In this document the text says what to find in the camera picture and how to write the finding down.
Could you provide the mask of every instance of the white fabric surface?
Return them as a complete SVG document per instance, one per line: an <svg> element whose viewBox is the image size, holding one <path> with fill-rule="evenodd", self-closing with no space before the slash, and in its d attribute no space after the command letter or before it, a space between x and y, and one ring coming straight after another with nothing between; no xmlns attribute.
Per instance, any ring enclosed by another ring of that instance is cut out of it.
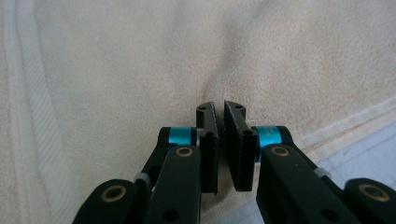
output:
<svg viewBox="0 0 396 224"><path fill-rule="evenodd" d="M287 126L315 161L396 120L394 1L0 6L0 223L70 223L204 102L219 120L231 100L251 125ZM253 195L222 165L202 221Z"/></svg>

